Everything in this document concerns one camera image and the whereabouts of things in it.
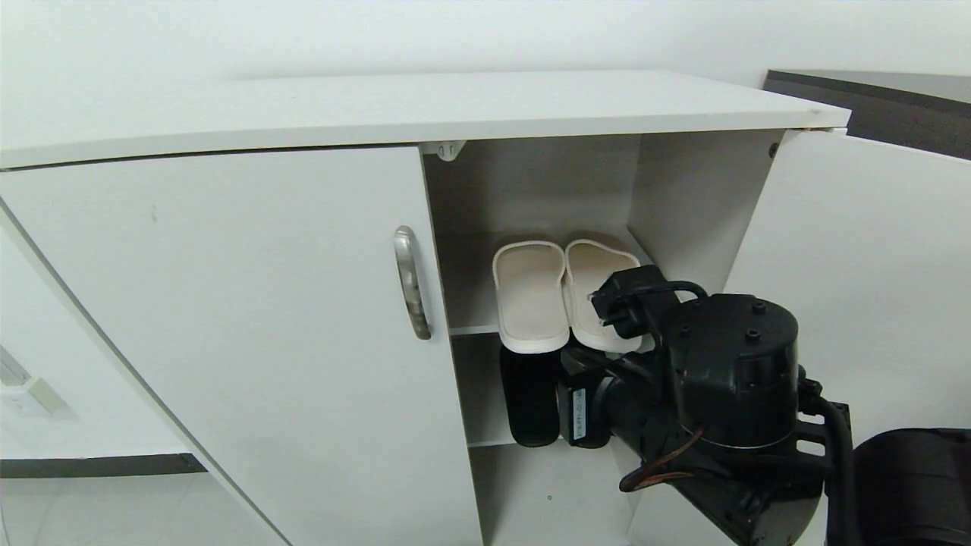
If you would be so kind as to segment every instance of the wall switch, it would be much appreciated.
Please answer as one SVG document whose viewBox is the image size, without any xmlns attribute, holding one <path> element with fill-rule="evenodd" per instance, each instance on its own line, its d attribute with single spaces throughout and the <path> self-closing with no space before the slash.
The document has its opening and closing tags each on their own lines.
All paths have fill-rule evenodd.
<svg viewBox="0 0 971 546">
<path fill-rule="evenodd" d="M 64 401 L 43 379 L 34 377 L 23 385 L 3 387 L 0 389 L 7 411 L 12 411 L 21 417 L 50 417 L 55 411 L 64 407 Z"/>
</svg>

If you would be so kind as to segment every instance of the cabinet door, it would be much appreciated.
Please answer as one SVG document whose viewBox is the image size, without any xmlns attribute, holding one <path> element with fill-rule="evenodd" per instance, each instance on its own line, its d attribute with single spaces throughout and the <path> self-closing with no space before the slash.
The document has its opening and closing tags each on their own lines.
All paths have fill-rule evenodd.
<svg viewBox="0 0 971 546">
<path fill-rule="evenodd" d="M 725 291 L 799 321 L 854 441 L 971 426 L 971 162 L 823 132 L 779 147 Z"/>
<path fill-rule="evenodd" d="M 0 196 L 291 544 L 482 543 L 416 148 L 46 168 L 4 173 Z M 402 296 L 402 224 L 427 341 Z"/>
</svg>

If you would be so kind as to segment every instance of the black shoe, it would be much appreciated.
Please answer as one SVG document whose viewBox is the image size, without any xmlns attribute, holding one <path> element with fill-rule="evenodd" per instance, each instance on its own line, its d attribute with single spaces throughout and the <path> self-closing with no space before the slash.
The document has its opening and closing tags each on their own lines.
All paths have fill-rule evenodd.
<svg viewBox="0 0 971 546">
<path fill-rule="evenodd" d="M 559 351 L 520 355 L 505 347 L 499 350 L 509 430 L 520 446 L 548 446 L 559 438 L 556 407 L 559 366 Z"/>
</svg>

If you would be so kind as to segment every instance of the sticker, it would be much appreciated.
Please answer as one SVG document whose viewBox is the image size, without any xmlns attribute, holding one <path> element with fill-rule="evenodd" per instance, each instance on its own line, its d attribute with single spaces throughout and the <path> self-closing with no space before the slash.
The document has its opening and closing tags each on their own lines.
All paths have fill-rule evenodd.
<svg viewBox="0 0 971 546">
<path fill-rule="evenodd" d="M 586 436 L 586 389 L 573 391 L 573 439 Z"/>
</svg>

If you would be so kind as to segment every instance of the door handle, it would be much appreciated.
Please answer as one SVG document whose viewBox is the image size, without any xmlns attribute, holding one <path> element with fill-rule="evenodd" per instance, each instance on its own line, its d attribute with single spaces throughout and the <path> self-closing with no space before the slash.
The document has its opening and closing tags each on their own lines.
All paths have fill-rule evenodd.
<svg viewBox="0 0 971 546">
<path fill-rule="evenodd" d="M 431 339 L 428 319 L 421 304 L 419 273 L 415 268 L 415 233 L 407 225 L 394 231 L 394 257 L 398 262 L 398 277 L 401 279 L 401 293 L 405 296 L 405 308 L 412 321 L 418 339 Z"/>
</svg>

